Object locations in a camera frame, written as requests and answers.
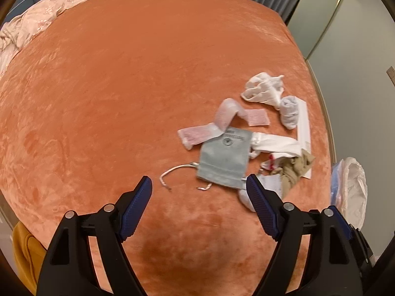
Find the white fabric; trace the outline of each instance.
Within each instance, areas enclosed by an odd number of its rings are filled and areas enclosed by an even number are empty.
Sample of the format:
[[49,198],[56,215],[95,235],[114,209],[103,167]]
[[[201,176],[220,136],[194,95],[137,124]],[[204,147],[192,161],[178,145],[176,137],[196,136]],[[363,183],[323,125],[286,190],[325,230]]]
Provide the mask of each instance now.
[[246,110],[236,100],[228,98],[218,108],[214,122],[204,126],[180,129],[177,131],[178,136],[181,138],[185,148],[191,150],[194,145],[222,135],[235,115],[248,121],[248,125],[269,124],[269,118],[265,109]]
[[[307,111],[307,103],[299,98],[296,98],[299,107],[299,119],[297,123],[297,139],[302,146],[302,149],[311,153],[311,135],[310,135],[310,121],[309,112]],[[311,171],[309,169],[302,177],[311,179]]]
[[261,72],[248,80],[241,97],[245,101],[264,103],[278,110],[284,92],[283,77],[271,77],[266,72]]
[[280,103],[280,120],[287,129],[295,129],[299,119],[299,106],[295,96],[285,96]]
[[[261,174],[258,174],[256,176],[262,186],[267,189],[274,191],[280,198],[282,198],[282,187],[281,187],[281,176],[280,174],[277,175],[270,175],[270,176],[264,176]],[[251,203],[250,197],[247,194],[247,189],[239,189],[238,190],[238,198],[242,202],[244,206],[246,206],[249,210],[254,211],[255,209]]]
[[250,158],[252,159],[256,158],[261,152],[278,153],[276,159],[300,157],[302,155],[302,147],[296,139],[262,132],[252,133],[251,148]]
[[11,60],[65,10],[87,0],[41,0],[0,30],[0,79]]
[[352,157],[342,159],[337,170],[336,207],[349,224],[361,229],[368,199],[365,171]]

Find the white plastic bag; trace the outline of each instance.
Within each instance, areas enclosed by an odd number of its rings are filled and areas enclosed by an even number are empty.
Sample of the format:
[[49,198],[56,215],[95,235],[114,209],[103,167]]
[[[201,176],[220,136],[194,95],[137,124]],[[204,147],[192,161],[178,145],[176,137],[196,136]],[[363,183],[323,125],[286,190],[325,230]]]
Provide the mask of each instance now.
[[363,225],[367,198],[365,171],[355,158],[348,157],[335,164],[332,168],[331,204],[355,228]]

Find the blue gripper pad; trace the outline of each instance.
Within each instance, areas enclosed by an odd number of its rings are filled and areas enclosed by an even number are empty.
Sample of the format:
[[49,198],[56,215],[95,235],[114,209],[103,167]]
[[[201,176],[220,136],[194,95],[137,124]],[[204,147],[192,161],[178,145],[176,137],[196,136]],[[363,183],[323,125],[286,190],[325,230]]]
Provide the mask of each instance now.
[[346,235],[346,238],[350,240],[352,238],[352,231],[350,228],[350,225],[347,223],[347,221],[344,219],[342,214],[340,213],[339,210],[335,206],[329,206],[328,207],[331,211],[333,211],[333,215],[336,217],[337,221],[340,224],[340,227],[343,229],[344,234]]
[[125,241],[128,237],[133,235],[136,230],[152,194],[151,179],[145,176],[135,188],[134,192],[136,193],[133,199],[122,215],[122,224],[119,230],[122,241]]
[[[255,175],[248,176],[246,186],[248,197],[250,197],[263,230],[277,241],[282,233],[284,223],[284,219],[278,211],[278,207],[282,206],[281,199],[274,191],[265,190]],[[265,195],[275,195],[275,197],[266,197]]]

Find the orange velvet blanket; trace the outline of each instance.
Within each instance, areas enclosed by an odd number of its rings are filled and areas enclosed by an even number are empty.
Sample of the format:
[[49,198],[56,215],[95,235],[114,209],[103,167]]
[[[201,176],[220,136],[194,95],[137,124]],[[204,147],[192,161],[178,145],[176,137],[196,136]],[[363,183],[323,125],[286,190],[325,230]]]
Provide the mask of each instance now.
[[[242,103],[259,72],[283,74],[285,93],[308,104],[311,180],[286,197],[303,210],[329,204],[327,132],[309,71],[278,14],[250,0],[89,0],[60,15],[11,62],[0,80],[0,187],[47,247],[64,213],[96,212],[143,175],[153,196],[124,244],[150,296],[251,295],[274,250],[237,192],[208,191],[177,130],[213,120],[222,100]],[[245,108],[263,105],[242,103]],[[271,125],[232,126],[296,137],[267,107]],[[261,155],[249,165],[257,172]],[[101,285],[109,289],[92,243]],[[303,270],[307,241],[290,289]]]

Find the white crumpled cloth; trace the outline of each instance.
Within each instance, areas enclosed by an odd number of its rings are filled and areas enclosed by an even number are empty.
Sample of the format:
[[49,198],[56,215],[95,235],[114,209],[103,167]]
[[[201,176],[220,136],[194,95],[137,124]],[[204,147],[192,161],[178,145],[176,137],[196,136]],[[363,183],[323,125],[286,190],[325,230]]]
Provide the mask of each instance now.
[[65,10],[87,0],[41,0],[0,30],[0,79],[11,60]]

